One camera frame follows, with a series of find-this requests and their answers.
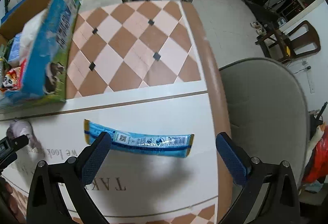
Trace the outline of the light blue packet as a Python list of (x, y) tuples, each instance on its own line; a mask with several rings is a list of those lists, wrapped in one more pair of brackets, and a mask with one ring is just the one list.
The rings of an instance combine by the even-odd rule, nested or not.
[(8, 63), (12, 67), (17, 67), (19, 65), (19, 51), (20, 51), (20, 40), (21, 40), (22, 33), (18, 33), (12, 38), (9, 43), (8, 47), (10, 48), (9, 56), (8, 56)]

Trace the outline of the red plastic bag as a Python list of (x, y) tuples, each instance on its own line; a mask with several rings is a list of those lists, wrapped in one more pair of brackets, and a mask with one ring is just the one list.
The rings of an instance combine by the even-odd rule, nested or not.
[(324, 134), (312, 152), (310, 161), (305, 166), (303, 183), (313, 183), (327, 176), (327, 127)]

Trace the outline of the white goose toy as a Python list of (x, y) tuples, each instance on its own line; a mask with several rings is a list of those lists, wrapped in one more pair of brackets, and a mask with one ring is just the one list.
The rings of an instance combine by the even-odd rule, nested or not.
[(321, 125), (318, 125), (313, 137), (310, 139), (309, 143), (307, 144), (305, 166), (310, 161), (310, 158), (312, 156), (312, 152), (313, 152), (314, 148), (316, 147), (318, 142), (321, 140), (321, 138), (324, 134), (324, 131), (325, 131), (325, 127), (326, 127), (325, 122), (323, 122), (323, 124), (321, 124)]

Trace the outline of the blue stick packet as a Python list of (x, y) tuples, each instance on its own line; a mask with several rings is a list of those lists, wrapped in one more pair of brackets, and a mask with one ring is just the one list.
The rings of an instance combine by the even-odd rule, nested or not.
[(191, 150), (194, 135), (145, 135), (124, 132), (84, 120), (84, 137), (87, 144), (106, 132), (111, 136), (116, 151), (156, 156), (186, 158)]

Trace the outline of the dark wooden chair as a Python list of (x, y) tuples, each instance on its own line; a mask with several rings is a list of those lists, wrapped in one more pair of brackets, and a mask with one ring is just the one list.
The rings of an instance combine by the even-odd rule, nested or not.
[[(307, 31), (299, 37), (291, 40), (290, 37), (302, 27), (306, 27)], [(296, 50), (312, 43), (315, 46), (313, 50), (305, 51), (299, 54), (295, 52)], [(264, 56), (267, 58), (272, 58), (269, 49), (278, 45), (282, 53), (282, 57), (277, 60), (280, 63), (287, 63), (288, 61), (317, 54), (321, 51), (319, 35), (315, 27), (307, 20), (302, 21), (287, 34), (281, 32), (280, 30), (272, 29), (266, 35), (258, 36), (255, 44), (261, 47)]]

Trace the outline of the orange snack bag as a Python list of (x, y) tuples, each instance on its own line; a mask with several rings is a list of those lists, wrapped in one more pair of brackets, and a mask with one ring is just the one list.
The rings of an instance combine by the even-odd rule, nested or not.
[(9, 69), (3, 77), (1, 83), (1, 96), (4, 96), (7, 91), (16, 91), (21, 89), (21, 72), (20, 66)]

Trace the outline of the patterned tablecloth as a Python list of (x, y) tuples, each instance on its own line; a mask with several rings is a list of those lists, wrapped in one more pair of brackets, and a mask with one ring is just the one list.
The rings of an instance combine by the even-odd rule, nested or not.
[(78, 14), (63, 104), (1, 115), (1, 133), (28, 120), (39, 145), (3, 173), (25, 214), (40, 160), (60, 163), (87, 145), (84, 121), (147, 135), (193, 134), (185, 158), (108, 154), (86, 187), (111, 223), (215, 223), (231, 177), (215, 137), (230, 131), (217, 64), (196, 8), (180, 1), (130, 2)]

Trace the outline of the white plastic bag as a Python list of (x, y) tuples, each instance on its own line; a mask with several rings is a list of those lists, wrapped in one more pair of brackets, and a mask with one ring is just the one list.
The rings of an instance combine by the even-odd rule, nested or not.
[(21, 64), (29, 55), (38, 31), (44, 22), (48, 10), (44, 9), (25, 23), (19, 40), (19, 63)]

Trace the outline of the lilac cloth bundle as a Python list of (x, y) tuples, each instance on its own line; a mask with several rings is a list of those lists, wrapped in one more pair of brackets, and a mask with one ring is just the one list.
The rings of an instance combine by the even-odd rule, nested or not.
[(7, 131), (6, 136), (10, 139), (25, 135), (29, 139), (29, 147), (34, 149), (37, 146), (37, 139), (34, 135), (32, 125), (27, 120), (13, 120)]

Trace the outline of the grey padded chair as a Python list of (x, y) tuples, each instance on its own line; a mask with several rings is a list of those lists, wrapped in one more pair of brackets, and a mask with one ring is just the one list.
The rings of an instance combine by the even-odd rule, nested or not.
[[(298, 81), (281, 63), (268, 58), (243, 59), (221, 68), (220, 74), (230, 118), (227, 135), (263, 163), (287, 161), (298, 192), (309, 139), (308, 107)], [(262, 185), (249, 214), (254, 218), (267, 187)]]

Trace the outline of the cardboard box with print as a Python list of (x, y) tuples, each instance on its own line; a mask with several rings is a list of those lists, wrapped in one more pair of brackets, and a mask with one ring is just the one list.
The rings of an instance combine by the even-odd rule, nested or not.
[(1, 25), (1, 41), (8, 42), (32, 17), (48, 10), (28, 57), (18, 65), (21, 89), (1, 96), (2, 113), (66, 100), (68, 56), (80, 5), (79, 0), (25, 0)]

